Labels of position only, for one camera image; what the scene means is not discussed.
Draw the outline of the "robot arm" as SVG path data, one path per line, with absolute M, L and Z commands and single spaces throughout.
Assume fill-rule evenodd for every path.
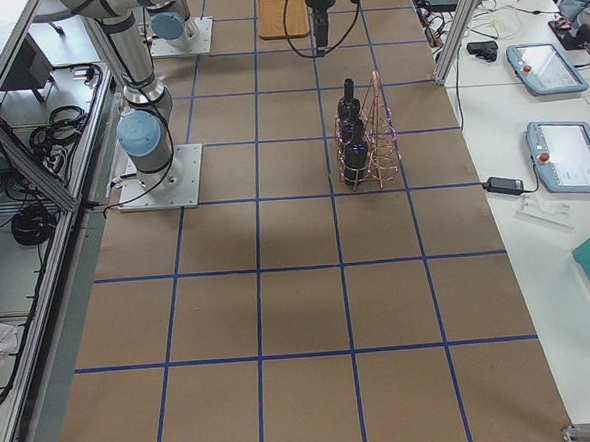
M 95 22 L 106 43 L 116 57 L 117 68 L 125 73 L 124 96 L 133 108 L 144 107 L 158 111 L 166 87 L 156 76 L 152 57 L 141 38 L 135 34 L 133 10 L 185 3 L 186 0 L 59 0 L 72 14 Z M 309 56 L 300 51 L 297 56 L 315 60 L 334 50 L 328 44 L 328 10 L 337 0 L 305 0 L 313 16 L 315 52 Z
M 197 40 L 199 28 L 191 19 L 186 0 L 175 0 L 147 7 L 150 26 L 156 42 L 152 45 L 157 56 L 184 54 Z

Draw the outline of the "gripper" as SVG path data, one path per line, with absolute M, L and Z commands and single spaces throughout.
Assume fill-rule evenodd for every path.
M 306 5 L 313 10 L 313 32 L 316 47 L 327 47 L 329 39 L 329 15 L 327 10 L 337 0 L 305 0 Z

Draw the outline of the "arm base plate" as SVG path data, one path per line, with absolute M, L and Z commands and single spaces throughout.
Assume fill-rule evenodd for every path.
M 155 16 L 151 20 L 151 54 L 155 58 L 209 55 L 212 17 L 182 20 L 177 16 Z
M 121 212 L 196 208 L 199 205 L 202 144 L 174 146 L 175 156 L 168 172 L 154 175 L 138 173 L 130 158 L 126 172 L 134 177 L 124 180 L 119 198 Z

